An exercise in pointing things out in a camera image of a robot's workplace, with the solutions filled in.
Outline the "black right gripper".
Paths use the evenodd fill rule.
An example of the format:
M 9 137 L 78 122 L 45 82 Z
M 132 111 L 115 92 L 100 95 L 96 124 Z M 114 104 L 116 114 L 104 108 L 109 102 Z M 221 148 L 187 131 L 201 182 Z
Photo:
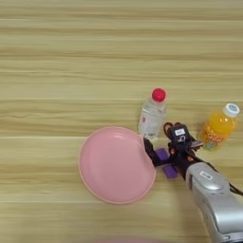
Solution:
M 168 143 L 168 150 L 163 148 L 154 150 L 154 146 L 147 138 L 143 139 L 144 148 L 155 167 L 162 166 L 168 178 L 174 178 L 180 173 L 186 178 L 188 168 L 197 163 L 194 151 L 203 146 L 199 140 L 190 142 Z

